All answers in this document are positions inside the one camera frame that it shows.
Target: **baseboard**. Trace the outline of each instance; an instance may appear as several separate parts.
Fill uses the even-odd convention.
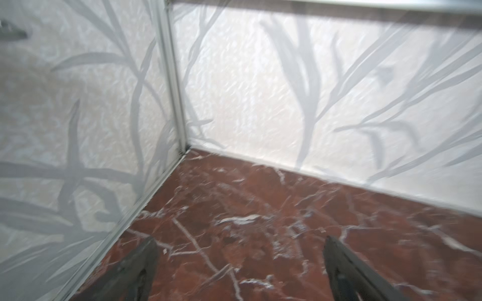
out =
[[[470,215],[474,215],[474,216],[482,218],[482,211],[480,211],[480,210],[474,210],[472,208],[467,208],[467,207],[453,205],[453,204],[447,204],[447,203],[438,201],[436,199],[417,197],[417,196],[414,196],[414,195],[400,193],[400,192],[392,191],[392,190],[389,190],[389,189],[374,187],[374,186],[366,184],[366,183],[359,183],[359,182],[350,181],[350,180],[347,180],[347,179],[344,179],[344,178],[341,178],[341,177],[334,177],[334,176],[330,176],[330,175],[320,175],[320,174],[310,172],[310,171],[306,171],[306,170],[298,170],[295,167],[279,164],[279,163],[272,162],[272,161],[269,161],[269,160],[258,159],[258,158],[254,158],[254,157],[250,157],[250,156],[232,153],[232,152],[225,151],[225,150],[205,147],[203,145],[192,145],[191,148],[203,150],[203,151],[218,154],[218,155],[221,155],[221,156],[226,156],[226,157],[231,157],[231,158],[235,158],[235,159],[239,159],[239,160],[243,160],[243,161],[252,162],[254,164],[271,166],[271,167],[274,167],[274,168],[278,168],[280,170],[296,172],[296,173],[303,174],[303,175],[306,175],[306,176],[310,176],[310,177],[313,177],[313,178],[317,178],[317,179],[320,179],[320,180],[323,180],[323,181],[326,181],[326,182],[340,183],[340,184],[344,184],[344,185],[348,185],[348,186],[366,189],[366,190],[377,192],[377,193],[383,193],[383,194],[390,195],[390,196],[397,196],[397,197],[404,198],[404,199],[407,199],[407,200],[410,200],[410,201],[413,201],[413,202],[417,202],[417,203],[422,203],[422,204],[427,204],[427,205],[436,206],[436,207],[440,207],[440,208],[447,208],[447,209],[451,209],[451,210],[456,210],[456,211],[459,211],[461,213],[466,213],[466,214],[470,214]]]
[[[136,216],[147,205],[147,203],[154,196],[156,191],[164,184],[167,178],[173,173],[176,167],[184,160],[187,152],[173,162],[167,172],[157,179],[157,181],[149,188],[148,193],[142,197],[135,205],[129,210],[129,212],[123,217],[123,219],[115,226],[110,234],[102,241],[100,246],[94,251],[94,253],[85,261],[85,263],[79,268],[79,270],[69,279],[69,281],[61,288],[53,301],[67,301],[75,292],[80,288],[84,281],[89,277],[96,266],[102,261],[104,256],[110,250],[110,248],[116,243],[117,239],[122,233],[131,225]]]

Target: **dark object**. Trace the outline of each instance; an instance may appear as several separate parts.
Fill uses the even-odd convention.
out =
[[[323,256],[335,301],[408,301],[333,236],[326,239]]]
[[[156,242],[149,236],[71,301],[147,301],[157,255]]]

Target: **red marble floor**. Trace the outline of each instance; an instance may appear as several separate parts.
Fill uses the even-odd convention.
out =
[[[191,150],[83,287],[144,237],[150,301],[332,300],[334,235],[411,300],[482,300],[482,219]]]

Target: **wallpaper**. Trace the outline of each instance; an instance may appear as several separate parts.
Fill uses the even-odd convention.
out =
[[[0,291],[51,300],[178,156],[147,1],[26,0],[0,44]]]
[[[482,20],[174,5],[194,146],[482,214]]]

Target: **gray horizontal bar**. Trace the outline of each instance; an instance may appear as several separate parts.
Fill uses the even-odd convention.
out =
[[[482,15],[482,0],[296,0],[326,4]]]

